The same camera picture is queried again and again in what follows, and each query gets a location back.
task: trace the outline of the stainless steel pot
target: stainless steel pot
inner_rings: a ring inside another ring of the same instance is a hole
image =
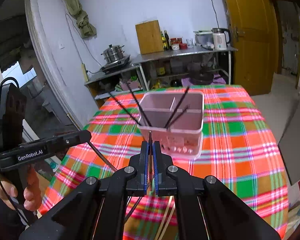
[[[117,60],[120,60],[124,57],[122,51],[122,47],[120,45],[112,46],[112,44],[109,45],[109,48],[106,49],[101,55],[105,57],[105,60],[107,61],[107,64],[115,62]]]

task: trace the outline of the white wall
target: white wall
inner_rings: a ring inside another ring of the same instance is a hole
[[[227,28],[222,0],[213,0],[219,26]],[[86,41],[99,62],[100,54],[109,44],[125,45],[126,54],[140,53],[135,25],[146,20],[159,20],[169,37],[194,38],[193,31],[217,27],[210,0],[80,0],[89,21],[97,29],[97,36]]]
[[[51,69],[51,71],[60,73],[61,80],[58,82],[64,85],[67,103],[80,122],[86,124],[98,108],[90,92],[84,86],[81,61],[66,25],[63,0],[38,0],[38,7],[45,35],[57,64],[57,69]],[[60,43],[63,44],[63,49],[59,49]],[[87,52],[85,52],[84,45],[77,42],[77,46],[82,51],[82,56],[88,61],[87,65],[90,65],[90,70],[93,71],[92,62],[89,62],[89,58],[85,55]]]

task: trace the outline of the yellow wooden door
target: yellow wooden door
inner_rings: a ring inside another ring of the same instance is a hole
[[[250,95],[269,93],[275,65],[274,19],[269,0],[226,0],[233,34],[234,84]]]

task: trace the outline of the human hand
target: human hand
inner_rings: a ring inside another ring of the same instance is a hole
[[[9,196],[16,197],[18,195],[17,188],[9,180],[2,175],[0,175],[0,180]],[[30,167],[28,170],[27,182],[28,186],[23,192],[23,196],[25,197],[24,207],[29,211],[35,211],[40,207],[42,198],[39,189],[39,179],[33,167]],[[9,208],[14,209],[1,186],[0,198]]]

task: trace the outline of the light switch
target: light switch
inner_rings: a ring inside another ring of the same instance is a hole
[[[63,49],[65,46],[63,45],[63,43],[61,41],[59,41],[59,49]]]

